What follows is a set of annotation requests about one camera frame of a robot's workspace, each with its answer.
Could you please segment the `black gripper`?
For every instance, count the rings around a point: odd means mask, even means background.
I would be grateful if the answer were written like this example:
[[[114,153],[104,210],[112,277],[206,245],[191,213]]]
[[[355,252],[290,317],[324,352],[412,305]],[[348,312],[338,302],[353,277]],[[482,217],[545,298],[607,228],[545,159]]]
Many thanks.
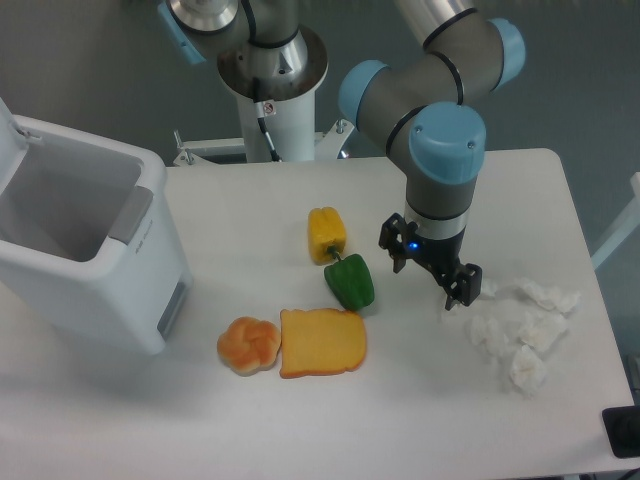
[[[480,295],[483,270],[476,264],[461,264],[459,253],[466,228],[455,236],[434,240],[417,233],[417,224],[392,214],[381,226],[378,244],[392,259],[392,270],[399,273],[408,260],[428,270],[445,288],[445,310],[456,305],[469,307]]]

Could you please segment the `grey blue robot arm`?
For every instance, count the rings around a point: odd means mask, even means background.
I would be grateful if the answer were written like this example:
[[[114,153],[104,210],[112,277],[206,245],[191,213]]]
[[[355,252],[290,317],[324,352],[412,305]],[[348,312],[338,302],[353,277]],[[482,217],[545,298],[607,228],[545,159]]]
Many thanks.
[[[426,269],[448,305],[479,296],[482,270],[460,261],[486,128],[471,102],[516,77],[526,48],[504,19],[487,20],[470,1],[401,1],[422,47],[403,69],[368,60],[342,81],[343,117],[406,178],[405,210],[386,220],[379,244],[400,270]],[[317,155],[315,92],[326,48],[304,26],[295,1],[163,1],[160,15],[192,63],[214,60],[235,96],[250,162]]]

